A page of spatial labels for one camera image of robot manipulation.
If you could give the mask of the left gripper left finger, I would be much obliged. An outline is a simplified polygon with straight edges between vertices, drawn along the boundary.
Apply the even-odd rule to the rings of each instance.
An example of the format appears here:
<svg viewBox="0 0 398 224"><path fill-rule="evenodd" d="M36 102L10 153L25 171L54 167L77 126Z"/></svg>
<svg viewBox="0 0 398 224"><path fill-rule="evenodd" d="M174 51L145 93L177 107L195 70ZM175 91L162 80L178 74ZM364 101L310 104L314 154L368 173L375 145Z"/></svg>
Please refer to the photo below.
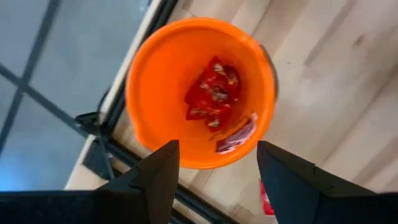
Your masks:
<svg viewBox="0 0 398 224"><path fill-rule="evenodd" d="M178 184L179 142L171 140L98 189L97 224L167 224Z"/></svg>

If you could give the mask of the red Skittles candy pack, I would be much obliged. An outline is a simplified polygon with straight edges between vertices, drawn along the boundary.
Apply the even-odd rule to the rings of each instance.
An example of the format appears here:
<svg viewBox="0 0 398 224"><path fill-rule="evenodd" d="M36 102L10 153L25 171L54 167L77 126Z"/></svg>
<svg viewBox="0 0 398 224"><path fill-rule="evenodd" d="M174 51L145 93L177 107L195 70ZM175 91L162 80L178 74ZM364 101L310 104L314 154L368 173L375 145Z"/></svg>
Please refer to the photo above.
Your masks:
<svg viewBox="0 0 398 224"><path fill-rule="evenodd" d="M213 100L212 95L205 91L194 91L185 97L188 105L186 120L204 120L212 133L221 131L229 122L232 105L225 101Z"/></svg>
<svg viewBox="0 0 398 224"><path fill-rule="evenodd" d="M223 65L214 56L204 72L200 88L211 95L216 102L237 102L241 92L241 81L237 70L230 65Z"/></svg>
<svg viewBox="0 0 398 224"><path fill-rule="evenodd" d="M265 191L264 185L262 183L262 180L259 180L259 185L260 185L260 197L261 197L261 202L262 202L262 209L264 211L264 214L266 216L274 216L274 210L271 206L271 202L268 198L268 195Z"/></svg>
<svg viewBox="0 0 398 224"><path fill-rule="evenodd" d="M216 142L216 153L227 154L233 152L238 146L244 144L254 134L257 126L258 115L253 112L249 119L233 134Z"/></svg>

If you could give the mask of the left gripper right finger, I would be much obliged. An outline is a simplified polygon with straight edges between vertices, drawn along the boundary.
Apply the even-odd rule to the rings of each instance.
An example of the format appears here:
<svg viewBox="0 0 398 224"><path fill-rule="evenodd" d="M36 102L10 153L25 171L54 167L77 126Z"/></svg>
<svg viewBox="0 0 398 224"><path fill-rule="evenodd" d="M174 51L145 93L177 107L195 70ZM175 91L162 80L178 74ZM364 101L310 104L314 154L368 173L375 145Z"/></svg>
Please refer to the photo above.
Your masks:
<svg viewBox="0 0 398 224"><path fill-rule="evenodd" d="M262 184L279 224L349 224L364 220L361 198L376 193L267 141L257 144Z"/></svg>

